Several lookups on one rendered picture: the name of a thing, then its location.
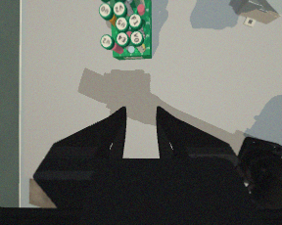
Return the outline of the test tube with green cap and pink liquid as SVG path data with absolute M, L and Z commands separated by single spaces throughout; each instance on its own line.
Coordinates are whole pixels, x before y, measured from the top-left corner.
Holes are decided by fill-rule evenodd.
M 107 50 L 113 50 L 117 52 L 118 54 L 123 53 L 123 48 L 116 44 L 115 40 L 112 38 L 112 36 L 105 34 L 101 38 L 101 45 L 103 48 Z

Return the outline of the green tube rack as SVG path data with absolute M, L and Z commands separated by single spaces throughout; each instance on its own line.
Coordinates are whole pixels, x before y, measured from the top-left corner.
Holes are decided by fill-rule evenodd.
M 143 21 L 142 27 L 146 35 L 146 38 L 144 39 L 146 50 L 144 53 L 140 53 L 137 47 L 134 46 L 134 52 L 132 54 L 129 54 L 129 52 L 125 48 L 123 48 L 122 54 L 118 54 L 117 52 L 113 51 L 113 57 L 118 60 L 152 59 L 152 1 L 144 0 L 144 2 L 146 7 L 145 14 L 142 15 L 141 18 Z M 134 0 L 130 3 L 130 5 L 132 7 L 133 13 L 138 14 Z M 116 42 L 116 37 L 119 31 L 112 24 L 111 26 L 112 26 L 112 38 Z

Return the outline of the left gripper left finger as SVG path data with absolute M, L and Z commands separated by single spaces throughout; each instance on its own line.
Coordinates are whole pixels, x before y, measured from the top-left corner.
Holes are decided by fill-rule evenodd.
M 54 143 L 45 158 L 123 158 L 125 134 L 126 107 L 121 107 L 110 116 Z

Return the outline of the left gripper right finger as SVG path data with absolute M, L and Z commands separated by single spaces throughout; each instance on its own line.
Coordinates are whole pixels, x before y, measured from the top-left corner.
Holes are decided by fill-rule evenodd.
M 235 167 L 239 162 L 228 143 L 174 117 L 162 107 L 157 107 L 156 124 L 160 158 L 225 158 Z

